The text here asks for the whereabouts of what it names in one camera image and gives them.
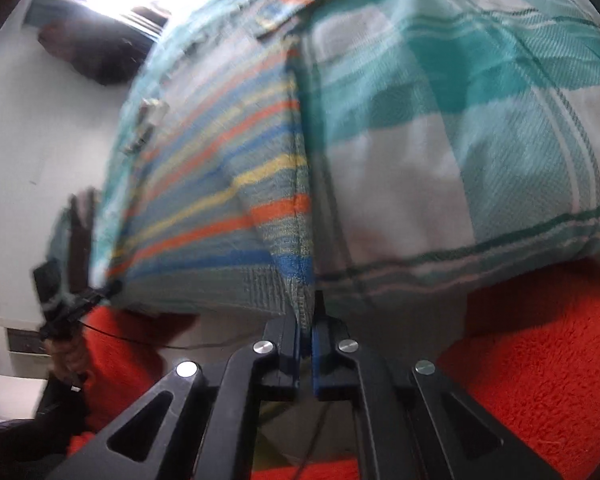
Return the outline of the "left hand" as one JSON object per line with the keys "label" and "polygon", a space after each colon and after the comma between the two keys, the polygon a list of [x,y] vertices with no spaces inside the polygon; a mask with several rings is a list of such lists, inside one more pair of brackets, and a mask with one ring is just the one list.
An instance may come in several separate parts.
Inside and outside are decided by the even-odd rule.
{"label": "left hand", "polygon": [[43,344],[50,356],[52,374],[65,384],[82,385],[91,367],[91,356],[83,334],[75,332],[68,340],[45,339]]}

